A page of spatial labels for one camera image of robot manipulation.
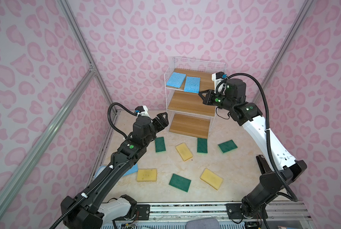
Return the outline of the blue sponge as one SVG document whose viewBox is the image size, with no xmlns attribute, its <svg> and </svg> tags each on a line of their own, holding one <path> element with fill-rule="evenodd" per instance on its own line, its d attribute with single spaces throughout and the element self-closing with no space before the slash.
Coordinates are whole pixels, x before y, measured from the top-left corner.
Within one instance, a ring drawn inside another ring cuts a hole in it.
<svg viewBox="0 0 341 229">
<path fill-rule="evenodd" d="M 200 91 L 201 79 L 199 77 L 186 77 L 184 92 L 198 94 Z"/>
<path fill-rule="evenodd" d="M 166 86 L 168 87 L 174 87 L 174 88 L 180 88 L 186 78 L 186 74 L 184 73 L 177 73 L 173 72 L 166 82 Z"/>
<path fill-rule="evenodd" d="M 139 170 L 138 164 L 135 164 L 131 169 L 129 169 L 123 176 L 128 176 L 134 173 L 137 173 Z"/>
</svg>

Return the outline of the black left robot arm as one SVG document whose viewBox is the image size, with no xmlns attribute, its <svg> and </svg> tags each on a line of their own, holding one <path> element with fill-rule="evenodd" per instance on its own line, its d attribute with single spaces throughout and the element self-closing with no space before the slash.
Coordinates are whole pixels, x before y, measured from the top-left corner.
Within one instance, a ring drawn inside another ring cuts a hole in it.
<svg viewBox="0 0 341 229">
<path fill-rule="evenodd" d="M 67 196 L 61 202 L 61 216 L 51 226 L 63 223 L 69 229 L 99 229 L 103 225 L 104 214 L 99 211 L 103 200 L 114 185 L 146 153 L 148 145 L 157 133 L 169 125 L 166 112 L 155 118 L 139 115 L 133 124 L 133 131 L 111 155 L 108 166 L 84 190 L 75 197 Z"/>
</svg>

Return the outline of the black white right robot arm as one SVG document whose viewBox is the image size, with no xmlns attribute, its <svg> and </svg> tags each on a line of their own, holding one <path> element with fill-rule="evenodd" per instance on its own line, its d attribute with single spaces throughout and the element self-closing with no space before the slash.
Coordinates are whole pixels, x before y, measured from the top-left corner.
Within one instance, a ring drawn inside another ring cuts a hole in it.
<svg viewBox="0 0 341 229">
<path fill-rule="evenodd" d="M 222 90 L 216 87 L 199 92 L 203 104 L 227 110 L 229 117 L 258 145 L 269 167 L 260 176 L 258 185 L 243 197 L 241 216 L 247 219 L 257 215 L 264 217 L 266 206 L 278 196 L 297 202 L 289 185 L 307 169 L 307 164 L 297 160 L 278 140 L 270 128 L 268 112 L 262 113 L 256 104 L 246 101 L 246 83 L 234 78 L 222 80 L 222 83 Z"/>
</svg>

